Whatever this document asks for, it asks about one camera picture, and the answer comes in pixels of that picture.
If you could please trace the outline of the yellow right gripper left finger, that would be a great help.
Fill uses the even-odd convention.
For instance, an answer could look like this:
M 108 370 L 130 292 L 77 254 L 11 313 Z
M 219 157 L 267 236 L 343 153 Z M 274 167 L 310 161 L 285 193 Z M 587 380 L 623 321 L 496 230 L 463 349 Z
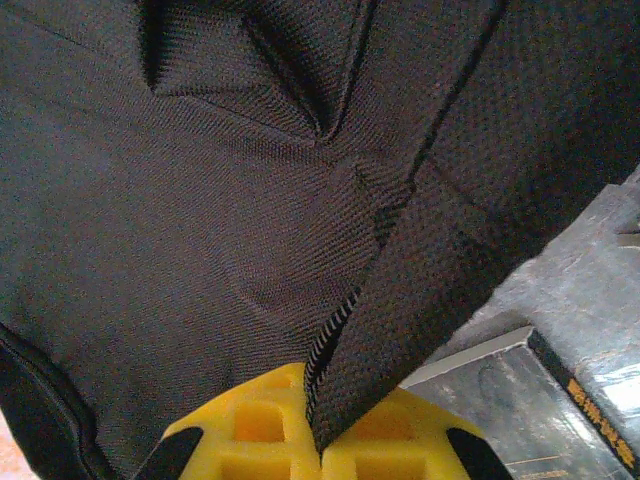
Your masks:
M 304 365 L 238 385 L 172 423 L 137 479 L 320 479 Z

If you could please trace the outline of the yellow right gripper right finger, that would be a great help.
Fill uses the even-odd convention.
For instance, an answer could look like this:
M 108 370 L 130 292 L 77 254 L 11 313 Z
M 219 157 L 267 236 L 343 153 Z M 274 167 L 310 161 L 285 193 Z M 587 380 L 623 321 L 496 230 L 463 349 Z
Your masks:
M 510 479 L 475 425 L 396 389 L 321 455 L 324 479 Z

